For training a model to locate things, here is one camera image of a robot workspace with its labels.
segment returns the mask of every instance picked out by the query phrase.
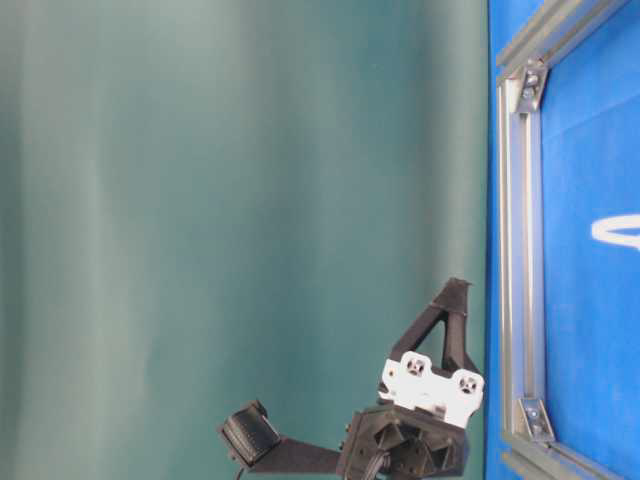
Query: screw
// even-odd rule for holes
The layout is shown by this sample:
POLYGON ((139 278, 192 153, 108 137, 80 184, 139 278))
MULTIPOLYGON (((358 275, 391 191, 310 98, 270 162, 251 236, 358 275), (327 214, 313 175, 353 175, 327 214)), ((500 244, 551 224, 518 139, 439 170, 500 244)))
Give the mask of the screw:
POLYGON ((525 100, 531 100, 535 94, 536 92, 532 87, 527 87, 522 90, 522 98, 525 100))
POLYGON ((527 79, 525 80, 525 83, 527 84, 527 86, 533 87, 534 85, 538 84, 539 80, 540 80, 540 77, 538 77, 538 75, 536 75, 533 72, 527 72, 527 79))
POLYGON ((544 62, 540 59, 534 60, 533 58, 530 58, 529 60, 527 60, 527 65, 542 67, 544 65, 544 62))

